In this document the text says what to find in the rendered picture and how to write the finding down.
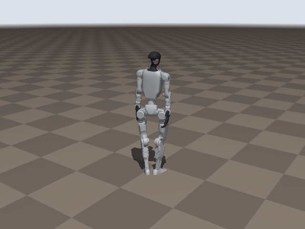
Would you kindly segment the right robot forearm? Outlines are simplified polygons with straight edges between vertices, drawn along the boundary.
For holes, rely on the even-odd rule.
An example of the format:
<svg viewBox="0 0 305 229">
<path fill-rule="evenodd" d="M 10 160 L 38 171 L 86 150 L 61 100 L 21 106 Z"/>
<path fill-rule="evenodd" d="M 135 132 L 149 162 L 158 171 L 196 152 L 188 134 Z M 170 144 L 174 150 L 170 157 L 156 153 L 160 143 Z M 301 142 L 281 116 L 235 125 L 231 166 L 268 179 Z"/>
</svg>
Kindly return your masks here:
<svg viewBox="0 0 305 229">
<path fill-rule="evenodd" d="M 166 98 L 164 101 L 165 101 L 165 109 L 166 109 L 165 113 L 167 110 L 171 113 L 171 110 L 170 110 L 171 109 L 171 92 L 169 92 L 169 98 Z"/>
</svg>

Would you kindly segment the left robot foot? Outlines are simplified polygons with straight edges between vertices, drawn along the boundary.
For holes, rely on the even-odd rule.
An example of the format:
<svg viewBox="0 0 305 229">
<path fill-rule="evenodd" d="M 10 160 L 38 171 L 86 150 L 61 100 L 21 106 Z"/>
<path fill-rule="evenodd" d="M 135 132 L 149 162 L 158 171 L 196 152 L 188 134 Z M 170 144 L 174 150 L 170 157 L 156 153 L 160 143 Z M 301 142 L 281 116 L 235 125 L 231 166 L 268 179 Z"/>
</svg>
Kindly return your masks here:
<svg viewBox="0 0 305 229">
<path fill-rule="evenodd" d="M 145 175 L 150 175 L 150 169 L 143 167 L 143 171 L 145 172 Z"/>
</svg>

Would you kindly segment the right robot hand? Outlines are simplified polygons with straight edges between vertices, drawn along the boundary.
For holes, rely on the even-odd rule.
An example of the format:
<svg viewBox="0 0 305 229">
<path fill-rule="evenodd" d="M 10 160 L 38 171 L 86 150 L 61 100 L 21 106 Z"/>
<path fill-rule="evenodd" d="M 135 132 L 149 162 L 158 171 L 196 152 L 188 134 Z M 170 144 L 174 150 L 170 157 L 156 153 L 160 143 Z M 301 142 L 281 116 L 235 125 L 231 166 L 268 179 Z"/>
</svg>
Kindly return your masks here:
<svg viewBox="0 0 305 229">
<path fill-rule="evenodd" d="M 167 123 L 168 123 L 168 121 L 169 121 L 169 117 L 170 117 L 169 113 L 170 113 L 170 112 L 167 110 L 167 111 L 166 111 L 166 114 L 165 114 L 166 119 L 165 119 L 165 122 L 164 122 L 164 126 L 161 126 L 161 128 L 166 127 L 166 125 L 167 125 Z"/>
</svg>

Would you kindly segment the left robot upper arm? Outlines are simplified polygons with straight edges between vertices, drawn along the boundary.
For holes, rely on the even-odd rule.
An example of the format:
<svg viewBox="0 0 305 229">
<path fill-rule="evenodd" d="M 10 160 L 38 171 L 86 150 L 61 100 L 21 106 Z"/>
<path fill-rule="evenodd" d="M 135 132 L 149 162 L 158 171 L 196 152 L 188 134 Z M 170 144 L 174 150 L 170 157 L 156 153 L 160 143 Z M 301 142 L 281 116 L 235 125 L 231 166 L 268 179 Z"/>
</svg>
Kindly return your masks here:
<svg viewBox="0 0 305 229">
<path fill-rule="evenodd" d="M 137 93 L 143 93 L 142 90 L 142 73 L 144 69 L 138 70 L 136 75 L 137 75 Z"/>
</svg>

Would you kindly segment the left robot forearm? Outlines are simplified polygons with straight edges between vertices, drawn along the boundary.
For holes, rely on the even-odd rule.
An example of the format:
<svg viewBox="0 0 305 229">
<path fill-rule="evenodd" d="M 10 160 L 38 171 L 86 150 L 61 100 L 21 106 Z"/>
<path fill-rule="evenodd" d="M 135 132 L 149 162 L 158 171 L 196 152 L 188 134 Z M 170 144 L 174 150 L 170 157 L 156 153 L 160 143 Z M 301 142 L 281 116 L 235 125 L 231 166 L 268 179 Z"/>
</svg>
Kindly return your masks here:
<svg viewBox="0 0 305 229">
<path fill-rule="evenodd" d="M 139 108 L 141 108 L 141 97 L 142 97 L 142 94 L 141 93 L 137 93 L 137 90 L 136 90 L 136 105 L 139 106 Z M 135 107 L 136 107 L 135 105 Z"/>
</svg>

